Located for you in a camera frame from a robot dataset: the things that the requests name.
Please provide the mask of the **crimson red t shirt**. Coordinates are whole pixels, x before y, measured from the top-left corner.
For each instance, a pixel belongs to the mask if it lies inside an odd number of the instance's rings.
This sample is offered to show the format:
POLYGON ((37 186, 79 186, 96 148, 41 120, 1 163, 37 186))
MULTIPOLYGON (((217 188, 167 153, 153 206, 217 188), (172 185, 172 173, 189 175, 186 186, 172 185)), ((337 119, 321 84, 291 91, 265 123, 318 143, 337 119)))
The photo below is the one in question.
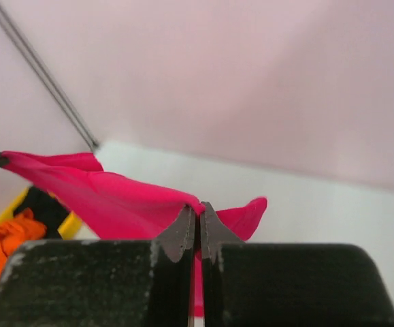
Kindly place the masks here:
MULTIPOLYGON (((195 211, 197 222, 205 210, 203 202, 191 194, 104 171, 92 153, 2 154, 10 161, 4 169, 52 192, 98 236, 150 239, 166 230, 184 206, 195 211)), ((260 197, 216 214, 241 240, 248 240, 266 208, 267 199, 260 197)))

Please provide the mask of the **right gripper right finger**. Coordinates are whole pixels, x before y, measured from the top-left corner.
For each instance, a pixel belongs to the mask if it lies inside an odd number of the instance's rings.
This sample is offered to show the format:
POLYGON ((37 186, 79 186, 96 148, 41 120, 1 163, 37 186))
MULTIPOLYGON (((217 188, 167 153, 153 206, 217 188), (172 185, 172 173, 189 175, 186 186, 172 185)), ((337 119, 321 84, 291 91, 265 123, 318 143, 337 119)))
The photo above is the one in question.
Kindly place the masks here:
POLYGON ((200 244, 205 326, 223 326, 223 268, 220 250, 225 243, 242 244, 241 240, 218 217, 213 206, 204 202, 200 214, 200 244))

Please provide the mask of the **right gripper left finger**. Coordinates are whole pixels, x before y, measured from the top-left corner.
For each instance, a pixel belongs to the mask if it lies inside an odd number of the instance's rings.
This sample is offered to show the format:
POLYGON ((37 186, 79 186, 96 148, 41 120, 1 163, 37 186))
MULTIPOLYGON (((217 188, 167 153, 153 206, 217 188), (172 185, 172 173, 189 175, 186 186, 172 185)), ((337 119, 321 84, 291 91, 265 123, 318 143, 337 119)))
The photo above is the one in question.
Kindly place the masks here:
POLYGON ((193 326, 196 214, 184 206, 151 243, 149 326, 193 326))

